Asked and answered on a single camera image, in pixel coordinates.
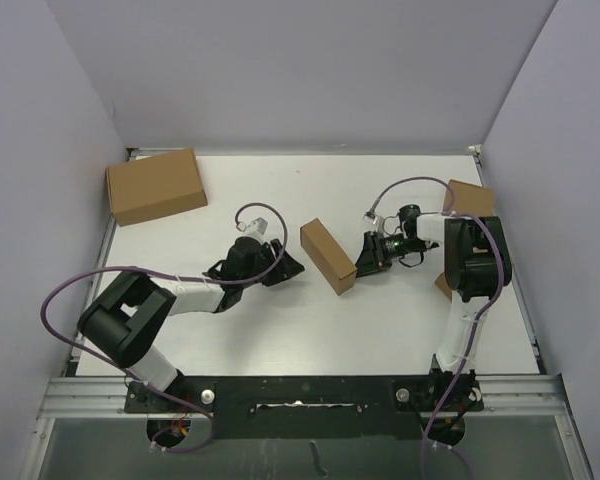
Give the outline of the cardboard box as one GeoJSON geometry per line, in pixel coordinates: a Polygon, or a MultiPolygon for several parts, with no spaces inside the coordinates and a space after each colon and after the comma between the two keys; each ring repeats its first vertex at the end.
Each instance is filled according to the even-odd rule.
{"type": "Polygon", "coordinates": [[[110,211],[121,227],[208,205],[191,148],[110,166],[106,181],[110,211]]]}
{"type": "Polygon", "coordinates": [[[449,191],[445,192],[443,206],[451,204],[452,211],[456,213],[470,213],[478,217],[494,215],[495,192],[493,189],[485,188],[459,180],[448,182],[454,196],[449,191]]]}
{"type": "Polygon", "coordinates": [[[434,281],[434,285],[445,295],[448,300],[452,299],[453,291],[449,287],[445,273],[441,273],[436,280],[434,281]]]}
{"type": "Polygon", "coordinates": [[[300,228],[300,243],[337,295],[354,286],[356,266],[319,218],[300,228]]]}

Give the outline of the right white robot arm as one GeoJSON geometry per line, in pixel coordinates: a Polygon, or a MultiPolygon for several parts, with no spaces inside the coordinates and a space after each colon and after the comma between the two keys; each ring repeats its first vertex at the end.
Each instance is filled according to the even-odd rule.
{"type": "Polygon", "coordinates": [[[444,278],[451,291],[451,310],[434,366],[456,376],[475,369],[477,345],[489,309],[512,278],[512,263],[497,216],[423,213],[407,205],[398,213],[395,233],[380,228],[363,234],[355,262],[359,278],[391,268],[395,260],[416,254],[420,261],[443,249],[444,278]]]}

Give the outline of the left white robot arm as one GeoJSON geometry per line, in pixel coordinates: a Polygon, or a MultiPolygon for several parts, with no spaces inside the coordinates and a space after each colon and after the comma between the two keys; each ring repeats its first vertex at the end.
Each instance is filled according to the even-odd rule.
{"type": "Polygon", "coordinates": [[[154,345],[167,317],[223,313],[241,300],[245,289],[272,287],[304,271],[279,240],[241,236],[200,283],[157,280],[136,271],[120,273],[81,315],[78,330],[116,367],[149,384],[152,404],[170,411],[183,398],[178,381],[182,374],[154,345]]]}

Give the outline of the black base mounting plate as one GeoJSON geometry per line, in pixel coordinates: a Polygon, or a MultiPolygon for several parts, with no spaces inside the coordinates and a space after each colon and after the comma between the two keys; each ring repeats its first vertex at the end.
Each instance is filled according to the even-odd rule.
{"type": "Polygon", "coordinates": [[[147,433],[176,445],[197,410],[213,418],[217,440],[419,440],[423,433],[457,443],[464,417],[484,401],[474,374],[377,376],[183,376],[165,396],[139,381],[128,385],[124,410],[148,416],[147,433]]]}

